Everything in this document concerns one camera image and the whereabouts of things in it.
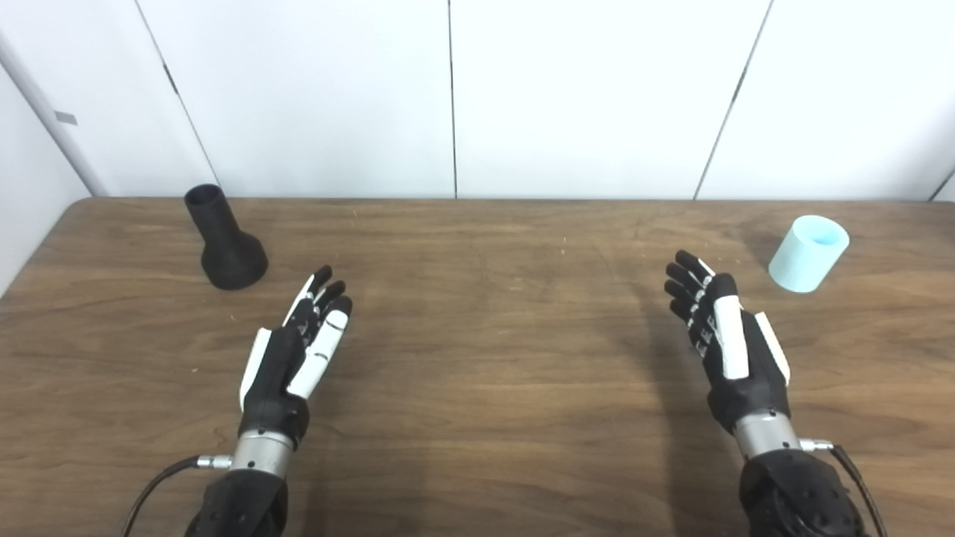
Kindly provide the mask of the white and black right hand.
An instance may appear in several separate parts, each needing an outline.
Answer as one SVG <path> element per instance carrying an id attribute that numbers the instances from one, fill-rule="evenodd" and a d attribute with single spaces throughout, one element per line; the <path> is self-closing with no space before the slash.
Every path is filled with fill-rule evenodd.
<path id="1" fill-rule="evenodd" d="M 717 273 L 679 249 L 666 276 L 669 308 L 701 358 L 716 421 L 730 433 L 740 419 L 758 412 L 790 417 L 790 365 L 766 313 L 742 306 L 733 275 Z"/>

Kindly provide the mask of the white and black left hand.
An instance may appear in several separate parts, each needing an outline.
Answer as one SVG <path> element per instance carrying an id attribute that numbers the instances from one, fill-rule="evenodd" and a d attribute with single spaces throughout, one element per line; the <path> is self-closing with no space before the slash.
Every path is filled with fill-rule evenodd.
<path id="1" fill-rule="evenodd" d="M 279 327 L 256 333 L 239 388 L 239 435 L 277 434 L 297 450 L 310 425 L 308 400 L 342 341 L 354 303 L 332 268 L 301 286 Z"/>

